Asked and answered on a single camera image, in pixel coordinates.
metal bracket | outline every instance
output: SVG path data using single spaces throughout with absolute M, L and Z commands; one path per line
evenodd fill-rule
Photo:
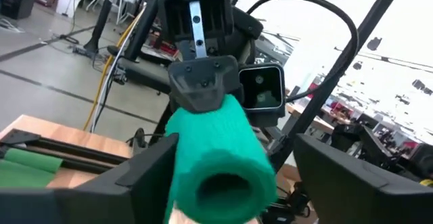
M 208 56 L 206 53 L 206 44 L 204 42 L 204 31 L 202 22 L 202 10 L 199 1 L 192 1 L 189 3 L 189 12 L 191 14 L 192 33 L 194 36 L 194 45 L 196 46 L 196 57 L 205 58 Z
M 40 135 L 13 129 L 5 137 L 0 139 L 0 144 L 4 143 L 5 145 L 14 145 L 20 143 L 29 143 L 40 140 L 40 138 Z

screw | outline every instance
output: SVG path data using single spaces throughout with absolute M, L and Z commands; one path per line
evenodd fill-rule
M 199 16 L 194 16 L 192 18 L 192 22 L 195 22 L 197 24 L 198 22 L 200 22 L 200 17 Z
M 202 87 L 207 87 L 208 86 L 208 81 L 202 81 Z

yellow cable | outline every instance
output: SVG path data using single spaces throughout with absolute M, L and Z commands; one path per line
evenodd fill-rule
M 433 180 L 426 179 L 419 182 L 421 185 L 427 186 L 427 187 L 433 187 Z
M 144 8 L 141 10 L 141 12 L 139 13 L 139 15 L 137 15 L 137 17 L 135 17 L 134 21 L 131 22 L 131 24 L 128 26 L 128 28 L 123 32 L 122 36 L 120 37 L 119 41 L 116 44 L 117 48 L 119 48 L 123 44 L 123 41 L 127 38 L 129 32 L 131 31 L 132 27 L 134 26 L 134 23 L 136 23 L 138 21 L 138 19 L 140 19 L 143 11 L 144 11 Z M 108 67 L 113 62 L 113 59 L 114 58 L 111 55 L 108 58 L 108 60 L 106 62 L 106 65 L 104 66 L 104 69 L 102 70 L 101 79 L 99 80 L 99 86 L 97 88 L 97 93 L 96 93 L 95 99 L 93 100 L 92 109 L 90 110 L 89 116 L 87 117 L 86 123 L 84 124 L 84 127 L 83 127 L 84 131 L 86 131 L 87 127 L 89 126 L 89 123 L 90 123 L 90 120 L 92 118 L 93 112 L 95 111 L 95 108 L 96 108 L 97 98 L 99 97 L 99 94 L 101 94 L 102 84 L 104 83 L 104 77 L 106 75 Z

metal rod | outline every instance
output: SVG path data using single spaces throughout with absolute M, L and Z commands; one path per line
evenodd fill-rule
M 147 36 L 149 35 L 150 28 L 155 21 L 156 14 L 158 13 L 158 0 L 148 0 L 146 8 L 141 15 L 137 24 L 137 29 L 134 37 L 124 52 L 124 57 L 128 60 L 135 60 L 141 51 Z
M 70 143 L 63 143 L 63 142 L 46 139 L 46 138 L 41 138 L 38 141 L 34 141 L 27 144 L 29 146 L 34 146 L 34 147 L 43 148 L 47 150 L 53 150 L 55 152 L 61 152 L 61 153 L 88 158 L 92 160 L 97 160 L 109 164 L 121 164 L 122 162 L 128 160 L 128 158 L 122 156 L 117 156 L 117 155 L 101 152 L 98 150 L 93 150 L 93 149 L 89 149 L 77 145 L 72 145 Z
M 376 27 L 382 16 L 385 14 L 386 10 L 390 7 L 391 3 L 394 0 L 376 0 L 370 11 L 364 18 L 364 21 L 358 27 L 359 33 L 359 46 L 364 46 L 370 34 L 373 32 L 373 29 Z M 325 79 L 328 79 L 330 74 L 335 73 L 345 62 L 347 59 L 348 52 L 350 50 L 350 43 L 346 45 L 340 57 L 338 57 L 336 63 L 328 73 Z M 310 103 L 304 109 L 304 112 L 299 116 L 298 120 L 295 122 L 292 130 L 288 133 L 286 138 L 283 140 L 282 148 L 269 156 L 270 161 L 276 171 L 278 171 L 287 160 L 289 155 L 293 151 L 294 140 L 296 135 L 299 133 L 305 133 L 308 129 L 314 117 L 319 113 L 322 105 L 325 103 L 326 99 L 331 95 L 332 91 L 336 87 L 338 81 L 336 81 L 333 85 L 322 88 L 322 90 L 318 91 L 314 94 L 314 97 L 311 99 Z
M 84 171 L 84 172 L 89 172 L 89 173 L 94 173 L 94 174 L 102 174 L 102 173 L 104 173 L 110 169 L 113 169 L 113 166 L 100 164 L 98 162 L 91 162 L 88 160 L 81 160 L 78 158 L 74 158 L 73 156 L 71 156 L 71 157 L 63 156 L 63 155 L 56 154 L 54 152 L 41 151 L 41 150 L 38 150 L 37 148 L 36 149 L 23 148 L 23 147 L 18 146 L 18 145 L 9 145 L 9 147 L 15 148 L 18 150 L 22 150 L 25 152 L 32 152 L 35 154 L 41 154 L 44 156 L 52 156 L 52 157 L 62 159 L 62 163 L 60 166 L 67 168 L 67 169 Z

black stand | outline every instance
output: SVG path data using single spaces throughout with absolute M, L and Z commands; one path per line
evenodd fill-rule
M 74 47 L 72 50 L 73 53 L 77 53 L 83 56 L 87 56 L 88 58 L 94 59 L 95 56 L 99 53 L 99 39 L 102 36 L 102 32 L 104 31 L 104 27 L 108 20 L 108 15 L 110 14 L 112 3 L 110 0 L 105 0 L 102 5 L 101 12 L 99 13 L 99 17 L 96 22 L 96 26 L 93 29 L 92 37 L 89 42 L 87 42 L 83 48 Z

